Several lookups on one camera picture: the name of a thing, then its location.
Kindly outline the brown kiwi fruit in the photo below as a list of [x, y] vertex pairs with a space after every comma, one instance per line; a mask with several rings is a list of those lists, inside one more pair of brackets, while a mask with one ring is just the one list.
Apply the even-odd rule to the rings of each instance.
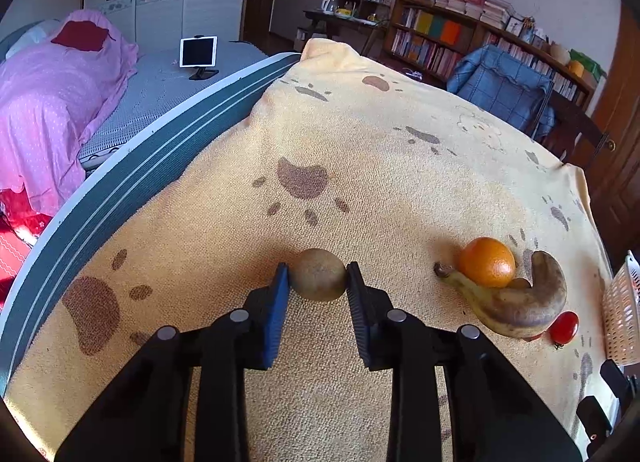
[[307, 249], [288, 267], [292, 289], [306, 300], [331, 302], [346, 290], [346, 268], [333, 253]]

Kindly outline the red tomato right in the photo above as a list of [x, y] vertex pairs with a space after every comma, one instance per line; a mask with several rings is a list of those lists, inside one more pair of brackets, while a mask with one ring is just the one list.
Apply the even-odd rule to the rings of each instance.
[[579, 317], [572, 311], [562, 312], [549, 328], [549, 338], [554, 347], [570, 344], [579, 330]]

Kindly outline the red tomato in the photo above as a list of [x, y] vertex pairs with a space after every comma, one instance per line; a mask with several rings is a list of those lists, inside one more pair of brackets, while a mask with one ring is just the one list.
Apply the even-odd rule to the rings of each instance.
[[572, 311], [562, 312], [549, 328], [549, 338], [554, 347], [570, 344], [579, 330], [579, 317]]
[[524, 338], [523, 341], [533, 342], [533, 341], [536, 341], [536, 340], [540, 339], [543, 335], [544, 335], [544, 332], [541, 332], [541, 333], [538, 333], [536, 335], [533, 335], [532, 337]]

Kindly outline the white plastic basket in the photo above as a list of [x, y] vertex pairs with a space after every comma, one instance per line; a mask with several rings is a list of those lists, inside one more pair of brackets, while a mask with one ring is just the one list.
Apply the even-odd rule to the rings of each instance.
[[639, 263], [628, 251], [602, 300], [606, 355], [622, 367], [639, 362]]

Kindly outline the red tomato left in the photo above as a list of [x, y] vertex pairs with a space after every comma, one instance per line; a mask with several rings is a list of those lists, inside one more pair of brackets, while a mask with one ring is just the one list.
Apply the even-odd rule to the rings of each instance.
[[544, 332], [541, 332], [541, 333], [538, 333], [536, 335], [533, 335], [532, 337], [524, 338], [523, 341], [533, 342], [533, 341], [536, 341], [536, 340], [540, 339], [543, 335], [544, 335]]

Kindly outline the spotted yellow banana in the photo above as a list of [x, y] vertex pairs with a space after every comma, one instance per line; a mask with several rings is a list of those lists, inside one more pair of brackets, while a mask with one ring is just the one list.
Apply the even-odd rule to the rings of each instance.
[[532, 254], [533, 283], [518, 278], [515, 287], [483, 287], [440, 262], [434, 264], [434, 273], [460, 292], [483, 325], [509, 338], [529, 339], [543, 334], [563, 312], [567, 301], [562, 268], [544, 251]]

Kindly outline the orange behind banana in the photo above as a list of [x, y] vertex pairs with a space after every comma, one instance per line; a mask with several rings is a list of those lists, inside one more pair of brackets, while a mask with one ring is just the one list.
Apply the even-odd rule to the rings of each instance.
[[499, 240], [479, 237], [461, 250], [457, 269], [479, 286], [503, 288], [515, 277], [515, 260], [511, 250]]

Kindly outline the yellow paw print blanket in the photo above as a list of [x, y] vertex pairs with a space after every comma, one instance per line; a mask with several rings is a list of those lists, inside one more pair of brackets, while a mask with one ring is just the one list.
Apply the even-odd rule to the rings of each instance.
[[81, 186], [30, 253], [1, 318], [1, 393], [52, 456], [142, 342], [240, 306], [304, 250], [435, 328], [474, 323], [434, 274], [478, 237], [518, 274], [560, 263], [576, 338], [495, 337], [579, 447], [575, 410], [614, 398], [600, 378], [612, 273], [586, 179], [528, 136], [349, 46], [315, 40], [163, 115]]

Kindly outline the brown wooden door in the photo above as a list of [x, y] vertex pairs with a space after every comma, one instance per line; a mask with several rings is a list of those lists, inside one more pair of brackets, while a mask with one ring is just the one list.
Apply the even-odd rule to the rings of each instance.
[[629, 7], [593, 121], [615, 149], [603, 149], [585, 172], [590, 209], [612, 264], [639, 248], [639, 23]]

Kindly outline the chair with blue blanket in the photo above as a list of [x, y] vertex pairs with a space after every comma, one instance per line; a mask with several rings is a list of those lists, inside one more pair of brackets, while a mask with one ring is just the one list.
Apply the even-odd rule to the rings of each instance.
[[495, 45], [465, 55], [447, 80], [447, 91], [541, 141], [555, 126], [552, 81]]

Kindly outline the white tablet on stand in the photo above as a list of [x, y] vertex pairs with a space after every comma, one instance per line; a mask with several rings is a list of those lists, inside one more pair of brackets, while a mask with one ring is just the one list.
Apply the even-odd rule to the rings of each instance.
[[218, 74], [216, 36], [195, 36], [180, 40], [179, 67], [194, 69], [191, 81], [204, 81]]

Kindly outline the wooden bookshelf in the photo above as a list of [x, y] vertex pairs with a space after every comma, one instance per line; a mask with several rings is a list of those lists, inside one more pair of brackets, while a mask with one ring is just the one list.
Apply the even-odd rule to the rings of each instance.
[[570, 51], [503, 0], [395, 0], [383, 53], [420, 79], [444, 84], [458, 60], [486, 45], [543, 74], [555, 92], [582, 109], [596, 92], [596, 81]]

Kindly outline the dark wooden desk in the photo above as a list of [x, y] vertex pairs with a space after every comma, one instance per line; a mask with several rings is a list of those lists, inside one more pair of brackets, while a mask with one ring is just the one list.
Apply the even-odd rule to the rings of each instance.
[[342, 29], [347, 29], [364, 35], [359, 54], [368, 56], [375, 42], [378, 39], [383, 39], [387, 31], [387, 22], [371, 22], [352, 16], [327, 13], [322, 10], [305, 10], [304, 15], [309, 24], [296, 29], [294, 48], [297, 52], [300, 52], [311, 38], [334, 40], [341, 34]]

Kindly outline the red cushion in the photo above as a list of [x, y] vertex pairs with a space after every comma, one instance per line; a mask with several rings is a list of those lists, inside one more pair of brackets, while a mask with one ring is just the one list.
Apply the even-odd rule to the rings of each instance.
[[71, 20], [66, 22], [51, 42], [81, 52], [100, 52], [107, 37], [108, 30], [90, 20]]

